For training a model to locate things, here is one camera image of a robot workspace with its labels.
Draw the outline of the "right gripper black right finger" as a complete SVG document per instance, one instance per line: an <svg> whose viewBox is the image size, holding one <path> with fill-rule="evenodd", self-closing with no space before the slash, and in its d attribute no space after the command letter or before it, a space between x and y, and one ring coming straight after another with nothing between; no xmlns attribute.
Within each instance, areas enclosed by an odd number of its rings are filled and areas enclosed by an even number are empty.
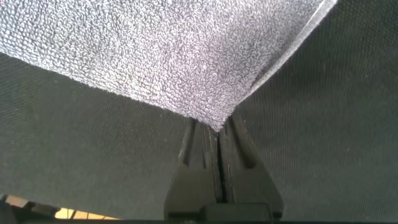
<svg viewBox="0 0 398 224"><path fill-rule="evenodd" d="M284 201L238 114L229 117L219 133L226 201L263 204L271 218L280 218Z"/></svg>

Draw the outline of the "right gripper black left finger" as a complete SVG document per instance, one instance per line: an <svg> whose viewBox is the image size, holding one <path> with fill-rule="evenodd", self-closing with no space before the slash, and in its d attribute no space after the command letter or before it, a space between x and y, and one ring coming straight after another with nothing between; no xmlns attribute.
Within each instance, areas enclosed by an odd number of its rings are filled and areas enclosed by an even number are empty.
<svg viewBox="0 0 398 224"><path fill-rule="evenodd" d="M195 135L201 139L203 167L190 167ZM178 155L178 166L164 202L166 220L199 220L204 207L223 200L218 165L218 134L191 119Z"/></svg>

